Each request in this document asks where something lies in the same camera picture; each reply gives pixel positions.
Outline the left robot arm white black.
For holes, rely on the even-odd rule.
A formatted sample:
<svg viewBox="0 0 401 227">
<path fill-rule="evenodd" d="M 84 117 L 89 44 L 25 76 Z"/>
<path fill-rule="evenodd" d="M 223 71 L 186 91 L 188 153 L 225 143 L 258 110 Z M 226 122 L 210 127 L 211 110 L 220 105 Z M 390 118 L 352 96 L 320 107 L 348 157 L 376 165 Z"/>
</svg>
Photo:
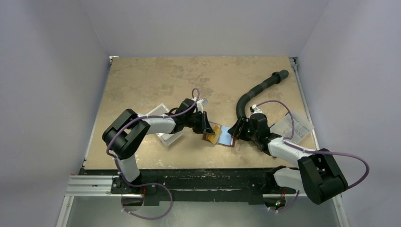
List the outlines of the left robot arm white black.
<svg viewBox="0 0 401 227">
<path fill-rule="evenodd" d="M 122 186 L 128 193 L 136 193 L 141 187 L 135 152 L 145 136 L 167 134 L 174 139 L 182 135 L 185 127 L 195 134 L 214 134 L 203 110 L 207 103 L 207 99 L 187 98 L 178 108 L 162 115 L 143 115 L 126 109 L 104 131 L 102 140 L 107 145 L 106 152 L 113 157 L 125 178 Z"/>
</svg>

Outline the gold VIP card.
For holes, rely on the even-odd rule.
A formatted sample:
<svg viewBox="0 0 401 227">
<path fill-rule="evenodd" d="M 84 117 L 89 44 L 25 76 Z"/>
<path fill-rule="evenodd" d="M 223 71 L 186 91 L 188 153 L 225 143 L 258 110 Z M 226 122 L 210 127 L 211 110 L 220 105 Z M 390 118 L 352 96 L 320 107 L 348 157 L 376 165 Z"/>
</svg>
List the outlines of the gold VIP card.
<svg viewBox="0 0 401 227">
<path fill-rule="evenodd" d="M 214 125 L 213 131 L 214 131 L 214 134 L 213 134 L 213 135 L 212 135 L 212 134 L 208 135 L 208 136 L 206 137 L 206 139 L 207 139 L 209 142 L 211 142 L 213 145 L 216 145 L 217 142 L 218 142 L 218 140 L 219 140 L 219 137 L 221 136 L 221 133 L 222 133 L 221 126 L 220 126 L 220 125 L 217 125 L 217 124 Z"/>
</svg>

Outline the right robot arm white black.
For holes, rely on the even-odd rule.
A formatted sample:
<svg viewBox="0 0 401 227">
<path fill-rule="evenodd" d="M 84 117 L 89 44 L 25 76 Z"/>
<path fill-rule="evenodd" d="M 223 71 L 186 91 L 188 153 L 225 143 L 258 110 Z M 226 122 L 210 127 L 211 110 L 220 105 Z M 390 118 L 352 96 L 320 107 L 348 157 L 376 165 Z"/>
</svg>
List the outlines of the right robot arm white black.
<svg viewBox="0 0 401 227">
<path fill-rule="evenodd" d="M 251 141 L 263 153 L 278 157 L 292 164 L 276 167 L 266 173 L 262 191 L 278 192 L 291 188 L 306 193 L 315 204 L 321 204 L 346 191 L 349 184 L 329 150 L 316 154 L 303 147 L 286 143 L 281 135 L 271 132 L 267 117 L 254 113 L 249 118 L 241 116 L 228 133 L 235 139 Z"/>
</svg>

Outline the brown leather card holder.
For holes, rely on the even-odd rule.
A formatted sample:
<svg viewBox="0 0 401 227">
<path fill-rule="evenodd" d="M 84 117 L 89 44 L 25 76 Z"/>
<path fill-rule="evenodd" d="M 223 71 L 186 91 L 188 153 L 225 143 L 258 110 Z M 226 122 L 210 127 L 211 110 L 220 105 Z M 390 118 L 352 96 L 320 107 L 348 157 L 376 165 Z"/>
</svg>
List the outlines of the brown leather card holder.
<svg viewBox="0 0 401 227">
<path fill-rule="evenodd" d="M 216 125 L 217 123 L 210 122 L 210 124 L 211 124 L 212 127 L 214 127 L 214 125 Z M 221 124 L 217 124 L 217 125 L 221 126 L 222 133 L 221 133 L 221 136 L 219 137 L 219 140 L 218 140 L 216 145 L 225 146 L 225 147 L 232 147 L 233 148 L 235 146 L 236 139 L 232 138 L 232 136 L 228 133 L 228 130 L 230 129 L 230 127 L 224 126 L 224 125 L 221 125 Z M 204 134 L 202 139 L 204 141 L 209 142 L 206 139 L 207 136 L 208 136 L 207 134 Z"/>
</svg>

